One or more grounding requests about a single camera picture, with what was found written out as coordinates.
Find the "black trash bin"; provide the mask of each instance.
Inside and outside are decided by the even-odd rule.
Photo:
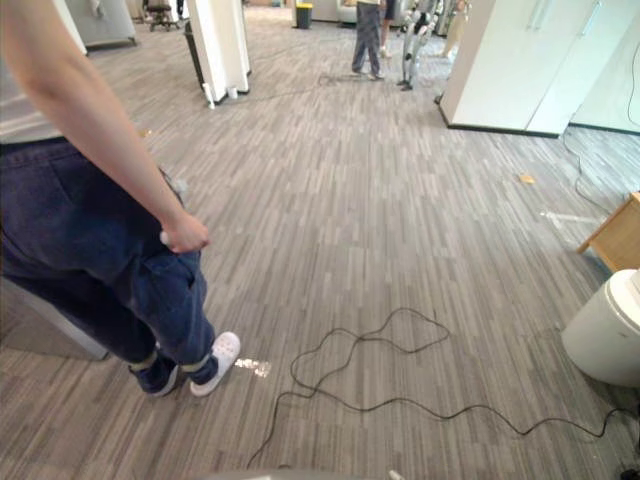
[[[198,50],[196,50],[196,41],[193,39],[193,30],[191,30],[191,20],[184,25],[184,36],[187,39],[187,45],[189,45],[189,52],[191,53],[191,60],[193,60],[193,66],[196,69],[196,75],[198,76],[198,85],[202,89],[204,83],[204,77],[202,76],[202,68],[200,68],[200,60],[198,60]]]
[[[311,26],[311,10],[313,4],[311,3],[298,3],[296,4],[296,22],[298,28],[307,30]]]

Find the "office chair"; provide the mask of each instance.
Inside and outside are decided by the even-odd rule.
[[[180,29],[180,24],[171,18],[171,5],[165,0],[144,0],[142,8],[151,15],[150,32],[153,32],[157,25],[163,26],[167,32],[171,30],[172,25],[176,27],[176,30]]]

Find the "black cable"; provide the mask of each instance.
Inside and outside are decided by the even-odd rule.
[[[629,121],[634,125],[640,127],[640,123],[634,122],[631,118],[631,104],[633,103],[633,96],[636,93],[636,58],[638,58],[638,51],[640,51],[640,42],[636,46],[636,51],[633,54],[633,61],[631,62],[631,96],[629,97],[629,103],[627,104],[627,117]]]
[[[319,90],[319,89],[324,88],[324,87],[333,87],[333,86],[337,85],[338,83],[361,82],[361,81],[363,81],[363,79],[360,76],[357,76],[357,75],[327,75],[327,74],[322,74],[317,78],[316,84],[311,86],[311,87],[301,88],[299,90],[291,90],[291,91],[284,92],[284,93],[276,93],[274,95],[268,95],[266,97],[254,97],[254,98],[249,98],[247,100],[237,100],[237,101],[233,101],[233,102],[226,102],[226,103],[222,103],[220,105],[216,105],[216,108],[218,108],[218,107],[235,107],[235,106],[238,106],[238,105],[244,105],[245,103],[266,102],[266,101],[269,101],[269,100],[275,100],[276,98],[280,98],[280,97],[287,97],[289,95],[302,95],[304,93],[315,92],[316,90]]]
[[[417,317],[419,320],[424,321],[425,323],[431,324],[431,325],[435,325],[436,327],[438,327],[439,329],[442,329],[445,333],[438,338],[437,340],[428,342],[424,345],[421,345],[413,350],[407,350],[405,348],[400,347],[398,344],[394,343],[391,340],[387,340],[385,338],[371,338],[373,335],[377,335],[380,332],[382,332],[388,325],[389,323],[393,320],[393,318],[395,318],[395,316],[399,313],[402,312],[408,312],[411,313],[412,315],[414,315],[415,317]],[[341,366],[327,372],[326,374],[324,374],[320,380],[318,380],[316,382],[315,385],[308,385],[305,384],[302,380],[300,380],[300,378],[297,376],[297,369],[296,369],[296,365],[298,363],[298,361],[300,359],[302,359],[303,357],[309,356],[309,355],[313,355],[314,353],[317,353],[322,346],[324,345],[324,343],[334,334],[336,333],[344,333],[347,334],[349,336],[354,337],[354,341],[351,345],[351,350],[349,352],[349,355],[347,357],[346,362],[344,362]],[[416,402],[415,400],[411,400],[409,398],[406,397],[393,397],[390,398],[388,400],[385,400],[382,403],[378,403],[376,405],[373,405],[371,407],[358,407],[355,405],[351,405],[350,403],[346,402],[345,400],[343,400],[342,398],[338,397],[337,395],[334,395],[333,393],[327,392],[326,390],[323,390],[320,388],[320,385],[322,385],[322,383],[329,377],[331,377],[332,375],[344,370],[345,368],[347,368],[349,366],[349,364],[351,363],[351,359],[353,358],[353,353],[355,351],[355,348],[358,344],[362,343],[362,342],[382,342],[382,343],[386,343],[390,346],[392,346],[394,349],[396,350],[400,350],[401,352],[403,352],[404,354],[416,354],[419,353],[423,350],[426,350],[429,347],[432,347],[438,343],[441,343],[443,341],[445,341],[446,339],[449,338],[449,336],[451,335],[451,332],[449,331],[449,329],[447,327],[445,327],[444,325],[438,323],[435,319],[432,320],[430,318],[428,318],[427,316],[423,315],[422,313],[418,312],[417,310],[414,310],[412,308],[398,308],[394,311],[392,311],[386,318],[386,320],[384,321],[384,323],[382,324],[382,326],[376,330],[372,330],[370,332],[366,332],[362,335],[357,335],[347,329],[344,328],[334,328],[332,330],[330,330],[324,337],[323,339],[320,341],[320,343],[318,344],[317,347],[308,350],[306,352],[302,352],[301,354],[299,354],[296,358],[293,359],[293,361],[291,362],[290,368],[289,368],[289,373],[293,379],[293,382],[295,385],[298,385],[299,387],[302,387],[304,389],[309,390],[308,393],[299,393],[299,392],[294,392],[293,390],[288,390],[285,392],[282,392],[278,395],[278,397],[276,398],[275,401],[275,407],[273,409],[273,415],[271,417],[271,423],[269,426],[269,430],[268,430],[268,434],[267,437],[265,438],[265,440],[262,442],[262,444],[260,445],[260,447],[255,451],[255,453],[251,456],[251,458],[249,459],[249,461],[247,462],[247,466],[246,468],[249,469],[251,467],[251,464],[255,461],[255,459],[264,451],[264,449],[267,447],[267,445],[269,445],[269,443],[271,442],[271,440],[273,439],[273,435],[275,433],[275,427],[276,427],[276,422],[277,422],[277,418],[278,418],[278,411],[280,409],[280,405],[281,405],[281,401],[283,398],[285,397],[295,397],[295,398],[303,398],[305,400],[310,400],[311,398],[313,398],[316,394],[322,394],[325,397],[329,397],[333,400],[335,400],[336,402],[340,403],[341,405],[345,406],[346,408],[348,408],[349,410],[353,410],[355,412],[359,412],[359,413],[369,413],[369,412],[373,412],[375,410],[378,410],[386,405],[390,405],[392,403],[408,403],[410,405],[416,406],[426,412],[428,412],[429,414],[431,414],[432,416],[440,419],[440,420],[452,420],[460,415],[462,415],[463,413],[469,412],[471,410],[477,410],[477,409],[483,409],[483,410],[488,410],[492,413],[494,413],[495,415],[497,415],[504,423],[506,423],[509,428],[511,430],[513,430],[515,433],[517,433],[520,436],[527,436],[529,435],[532,431],[534,431],[536,428],[540,427],[541,425],[545,424],[545,423],[549,423],[549,422],[556,422],[556,423],[565,423],[568,425],[571,425],[583,432],[585,432],[586,434],[595,437],[595,438],[602,438],[605,433],[606,433],[606,429],[607,429],[607,425],[609,423],[609,420],[611,419],[611,417],[613,415],[615,415],[618,412],[621,413],[626,413],[631,415],[632,417],[635,416],[634,412],[632,412],[631,410],[625,409],[625,408],[614,408],[611,411],[609,411],[607,413],[607,415],[604,418],[603,424],[602,424],[602,429],[600,431],[594,432],[592,430],[589,430],[586,427],[583,427],[582,425],[579,425],[571,420],[567,420],[564,418],[558,418],[558,417],[549,417],[549,418],[544,418],[536,423],[534,423],[531,427],[525,429],[525,430],[520,430],[518,427],[516,427],[515,425],[513,425],[513,423],[511,423],[511,421],[509,419],[507,419],[502,413],[500,413],[499,411],[497,411],[495,408],[490,407],[488,405],[484,405],[484,404],[474,404],[474,405],[469,405],[467,407],[462,408],[461,410],[458,410],[457,412],[451,413],[451,414],[441,414],[436,412],[435,410],[427,407],[426,405],[423,405],[419,402]],[[638,450],[640,451],[640,434],[638,436]]]
[[[287,52],[289,52],[291,50],[296,50],[298,48],[311,47],[311,46],[317,45],[318,43],[344,42],[345,40],[347,40],[346,36],[340,36],[340,37],[332,37],[332,38],[320,39],[320,40],[317,40],[315,42],[298,43],[298,44],[293,45],[291,47],[283,48],[282,50],[278,50],[277,52],[270,53],[268,55],[263,55],[262,57],[250,58],[249,61],[250,62],[259,62],[261,60],[269,60],[271,58],[279,57],[280,55],[283,55],[283,54],[285,54],[285,53],[287,53]]]
[[[595,207],[598,207],[602,212],[604,212],[607,216],[609,216],[611,214],[611,210],[608,210],[607,208],[603,207],[598,202],[592,200],[586,194],[584,194],[584,193],[582,193],[580,191],[579,184],[580,184],[580,180],[582,179],[582,176],[584,175],[584,170],[582,169],[582,157],[580,155],[578,155],[575,152],[575,150],[569,148],[569,145],[567,145],[566,133],[565,133],[565,135],[562,136],[562,143],[564,144],[564,148],[566,148],[569,153],[571,153],[574,157],[576,157],[576,159],[578,161],[577,165],[576,165],[576,169],[578,170],[578,176],[576,177],[575,181],[573,182],[573,189],[575,190],[575,192],[580,197],[582,197],[582,199],[586,200],[591,205],[594,205]]]

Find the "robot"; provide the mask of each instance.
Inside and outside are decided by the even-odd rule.
[[[443,0],[413,0],[413,8],[407,12],[401,32],[404,32],[402,50],[403,91],[413,90],[413,79],[420,68],[420,50],[427,44],[438,17],[444,10]]]

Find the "white slipper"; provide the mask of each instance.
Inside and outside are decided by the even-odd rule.
[[[213,342],[211,353],[218,360],[218,373],[202,385],[191,382],[191,393],[196,397],[204,397],[213,392],[222,377],[231,369],[240,354],[240,339],[233,332],[224,332]]]

